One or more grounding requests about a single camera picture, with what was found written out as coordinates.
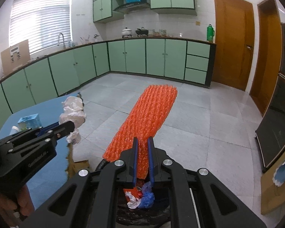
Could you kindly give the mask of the person left hand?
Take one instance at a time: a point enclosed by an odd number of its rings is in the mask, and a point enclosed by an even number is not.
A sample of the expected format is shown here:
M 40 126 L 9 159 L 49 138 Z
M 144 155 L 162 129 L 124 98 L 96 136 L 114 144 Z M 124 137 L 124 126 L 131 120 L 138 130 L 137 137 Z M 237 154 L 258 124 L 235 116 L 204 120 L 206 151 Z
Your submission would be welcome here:
M 18 207 L 20 208 L 20 213 L 24 216 L 29 216 L 35 211 L 27 185 L 24 185 L 16 194 L 16 201 L 0 194 L 0 215 L 3 219 L 8 220 L 9 216 L 6 212 L 13 211 Z

